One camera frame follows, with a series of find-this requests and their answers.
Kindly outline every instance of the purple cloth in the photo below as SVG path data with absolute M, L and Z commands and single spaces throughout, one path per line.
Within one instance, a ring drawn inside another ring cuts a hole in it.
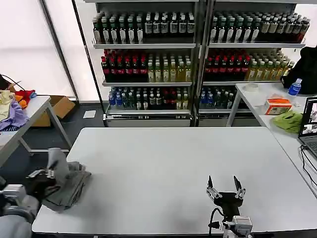
M 24 115 L 20 104 L 16 100 L 13 100 L 10 105 L 9 116 L 6 119 L 0 121 L 0 130 L 5 129 L 9 125 L 21 127 L 28 120 L 29 118 Z

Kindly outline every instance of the white table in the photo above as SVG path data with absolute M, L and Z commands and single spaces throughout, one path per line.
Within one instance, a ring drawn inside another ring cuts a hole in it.
M 84 128 L 67 160 L 90 184 L 69 210 L 42 206 L 36 233 L 207 234 L 208 175 L 218 191 L 235 191 L 236 175 L 254 232 L 317 228 L 316 198 L 265 127 Z
M 297 134 L 292 134 L 285 132 L 283 129 L 275 126 L 271 119 L 275 116 L 264 115 L 261 109 L 261 105 L 265 103 L 265 100 L 273 94 L 278 94 L 283 97 L 287 97 L 287 89 L 283 88 L 282 83 L 259 83 L 259 90 L 256 92 L 248 92 L 245 90 L 246 83 L 236 84 L 237 95 L 232 106 L 232 110 L 227 122 L 227 126 L 231 126 L 234 120 L 234 116 L 238 109 L 241 98 L 247 104 L 253 115 L 256 117 L 261 126 L 266 126 L 274 135 L 278 143 L 282 146 L 283 150 L 286 152 L 294 166 L 297 168 L 298 172 L 302 175 L 303 179 L 310 186 L 312 192 L 317 198 L 317 187 L 313 185 L 309 176 L 303 171 L 303 161 L 300 154 L 299 147 L 302 145 L 301 142 L 297 139 Z M 299 103 L 299 107 L 293 107 L 294 111 L 303 113 L 305 108 L 305 103 L 307 97 L 313 97 L 313 95 L 298 95 L 296 97 L 296 102 Z M 312 163 L 317 166 L 317 161 L 314 156 L 309 152 L 305 152 Z M 309 162 L 305 159 L 305 168 L 308 170 L 312 178 L 317 181 L 317 172 L 309 166 Z
M 2 166 L 8 157 L 21 143 L 29 153 L 41 152 L 42 150 L 32 150 L 27 143 L 23 140 L 22 136 L 32 126 L 32 124 L 42 115 L 46 110 L 50 116 L 53 125 L 56 127 L 61 135 L 61 138 L 66 143 L 67 147 L 71 148 L 72 143 L 70 142 L 66 132 L 60 124 L 54 110 L 50 104 L 50 96 L 37 96 L 32 98 L 24 109 L 25 115 L 29 117 L 29 120 L 24 126 L 19 128 L 17 131 L 2 131 L 0 132 L 0 166 Z

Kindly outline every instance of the red cloth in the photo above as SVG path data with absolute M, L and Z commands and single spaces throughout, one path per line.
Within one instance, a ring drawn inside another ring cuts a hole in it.
M 35 92 L 35 90 L 30 90 L 30 91 L 20 90 L 20 91 L 15 92 L 15 94 L 18 96 L 22 96 L 23 100 L 25 100 L 26 103 L 28 104 L 30 101 L 30 95 L 34 92 Z

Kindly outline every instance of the table leg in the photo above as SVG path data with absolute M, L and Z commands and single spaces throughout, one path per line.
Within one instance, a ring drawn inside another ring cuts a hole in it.
M 58 132 L 60 133 L 61 138 L 63 139 L 63 141 L 65 142 L 65 144 L 71 149 L 71 147 L 73 146 L 73 144 L 70 142 L 64 128 L 62 127 L 62 125 L 60 124 L 60 121 L 58 120 L 57 116 L 54 113 L 54 110 L 51 106 L 51 104 L 49 103 L 48 106 L 48 110 L 47 113 L 49 114 L 52 123 L 54 124 L 55 128 L 58 130 Z
M 234 117 L 236 116 L 236 113 L 237 113 L 237 110 L 238 110 L 238 106 L 240 104 L 240 101 L 241 101 L 241 96 L 240 96 L 240 93 L 237 92 L 236 98 L 234 99 L 234 102 L 233 102 L 233 105 L 232 105 L 232 108 L 231 108 L 231 112 L 230 112 L 230 115 L 229 115 L 229 118 L 228 118 L 226 126 L 232 126 Z
M 29 152 L 29 154 L 31 156 L 33 156 L 34 154 L 32 153 L 32 149 L 29 147 L 29 145 L 25 142 L 25 140 L 23 140 L 22 138 L 19 139 L 20 144 Z

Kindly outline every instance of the black bag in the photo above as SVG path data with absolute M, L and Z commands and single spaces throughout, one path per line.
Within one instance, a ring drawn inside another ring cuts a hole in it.
M 302 48 L 300 60 L 281 81 L 284 88 L 289 88 L 298 78 L 302 79 L 299 93 L 317 94 L 317 48 Z

